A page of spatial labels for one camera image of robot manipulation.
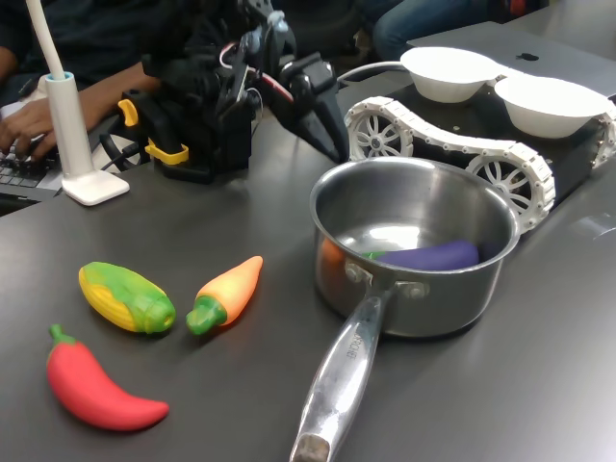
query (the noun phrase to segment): saucepan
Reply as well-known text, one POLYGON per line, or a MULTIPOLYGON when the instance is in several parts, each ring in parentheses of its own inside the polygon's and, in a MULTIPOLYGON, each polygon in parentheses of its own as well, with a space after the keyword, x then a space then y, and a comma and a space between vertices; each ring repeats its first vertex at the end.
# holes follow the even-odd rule
POLYGON ((310 208, 317 290, 348 318, 313 381, 291 461, 329 462, 359 406, 379 333, 426 338, 468 330, 488 305, 520 227, 511 203, 491 184, 413 158, 333 168, 312 190, 310 208), (480 263, 417 270, 365 256, 460 240, 476 246, 480 263))

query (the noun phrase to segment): hand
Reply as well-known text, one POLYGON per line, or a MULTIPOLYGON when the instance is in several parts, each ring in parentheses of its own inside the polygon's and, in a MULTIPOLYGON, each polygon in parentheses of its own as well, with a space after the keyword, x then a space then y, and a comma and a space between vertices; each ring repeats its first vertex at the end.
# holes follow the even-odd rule
MULTIPOLYGON (((91 130, 105 115, 96 98, 88 90, 79 93, 86 129, 91 130)), ((0 151, 9 152, 15 140, 15 153, 18 157, 27 155, 32 138, 43 135, 38 146, 31 153, 35 161, 42 159, 56 145, 56 135, 51 121, 49 101, 40 99, 31 101, 15 114, 0 121, 0 151)))

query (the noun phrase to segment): table surface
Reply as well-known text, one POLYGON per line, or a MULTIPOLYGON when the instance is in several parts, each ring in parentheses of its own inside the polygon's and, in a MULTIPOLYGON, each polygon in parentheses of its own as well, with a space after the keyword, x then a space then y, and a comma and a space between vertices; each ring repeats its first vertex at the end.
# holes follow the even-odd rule
MULTIPOLYGON (((0 219, 2 460, 288 460, 311 380, 342 324, 313 288, 308 212, 309 191, 332 165, 273 119, 254 143, 249 172, 226 183, 181 183, 141 167, 125 174, 127 195, 101 206, 59 197, 0 219), (244 315, 213 338, 192 337, 184 317, 197 290, 255 254, 265 265, 244 315), (163 287, 178 313, 170 333, 125 332, 89 308, 77 271, 91 261, 163 287), (117 434, 68 415, 45 377, 54 322, 128 392, 166 400, 168 417, 117 434)), ((602 228, 580 225, 616 217, 611 167, 507 261, 470 332, 381 339, 338 460, 613 460, 616 233, 594 239, 602 228)))
POLYGON ((616 2, 559 0, 507 26, 616 61, 616 2))

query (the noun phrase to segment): white bowl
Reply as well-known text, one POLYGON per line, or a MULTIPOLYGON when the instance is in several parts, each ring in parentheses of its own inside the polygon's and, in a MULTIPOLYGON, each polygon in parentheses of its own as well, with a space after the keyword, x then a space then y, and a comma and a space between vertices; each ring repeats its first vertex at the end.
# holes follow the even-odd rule
POLYGON ((400 61, 413 76, 417 91, 439 103, 466 101, 501 75, 501 66, 490 58, 457 48, 412 48, 400 61))
POLYGON ((609 107, 602 94, 548 77, 509 77, 498 82, 494 90, 504 100, 511 122, 540 138, 569 137, 609 107))

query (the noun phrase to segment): white lamp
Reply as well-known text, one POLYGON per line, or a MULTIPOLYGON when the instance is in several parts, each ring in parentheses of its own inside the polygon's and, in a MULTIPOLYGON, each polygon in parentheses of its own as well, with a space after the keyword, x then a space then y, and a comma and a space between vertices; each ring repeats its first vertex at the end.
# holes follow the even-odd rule
POLYGON ((94 169, 75 77, 62 68, 40 0, 26 0, 26 4, 51 71, 45 85, 62 161, 64 192, 84 205, 96 205, 128 192, 130 187, 124 180, 94 169))

